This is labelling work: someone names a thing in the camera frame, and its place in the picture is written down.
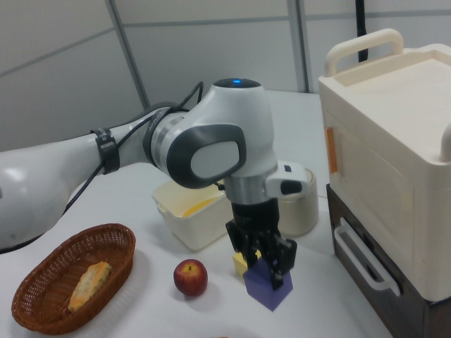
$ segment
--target red apple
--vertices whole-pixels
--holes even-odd
[[[197,259],[186,259],[174,270],[175,286],[187,296],[203,294],[208,280],[204,264]]]

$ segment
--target white wall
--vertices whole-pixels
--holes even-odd
[[[451,1],[365,2],[367,32],[451,45]],[[146,105],[140,85],[151,104],[225,77],[317,92],[328,51],[356,35],[354,0],[0,0],[0,151],[129,120]]]
[[[208,90],[227,77],[305,90],[294,1],[114,2],[152,103],[181,101],[198,81]]]
[[[105,0],[0,0],[0,151],[142,111]]]

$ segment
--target white handle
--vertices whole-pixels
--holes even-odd
[[[371,253],[371,251],[366,247],[365,243],[360,239],[359,236],[354,232],[351,226],[346,222],[344,218],[340,219],[341,226],[337,227],[333,234],[337,243],[340,245],[341,249],[347,254],[349,259],[355,265],[357,270],[360,272],[362,277],[366,280],[370,287],[377,291],[383,291],[386,289],[391,289],[396,296],[401,295],[400,288],[398,287],[395,280],[390,276],[387,270],[382,266],[378,259]],[[378,274],[383,278],[382,282],[375,281],[372,276],[366,271],[366,268],[360,263],[359,259],[354,255],[352,250],[348,247],[346,242],[342,238],[342,234],[347,234],[349,238],[354,242],[354,244],[363,253],[365,258],[369,263],[376,269]]]
[[[402,50],[404,48],[402,36],[397,30],[393,30],[391,28],[362,35],[356,39],[337,44],[327,54],[326,62],[324,63],[326,77],[334,76],[337,73],[336,65],[341,58],[364,49],[379,46],[386,42],[392,42],[393,54],[402,54]]]

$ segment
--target purple block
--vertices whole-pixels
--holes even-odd
[[[293,290],[290,272],[283,276],[283,285],[273,290],[269,268],[262,258],[244,273],[243,278],[247,293],[271,311],[274,311]]]

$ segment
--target wicker basket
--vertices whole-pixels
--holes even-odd
[[[72,236],[45,258],[20,284],[11,310],[23,327],[45,334],[78,329],[100,312],[127,280],[135,251],[133,232],[121,224],[91,227]],[[100,290],[74,313],[70,296],[86,269],[99,261],[112,267]]]

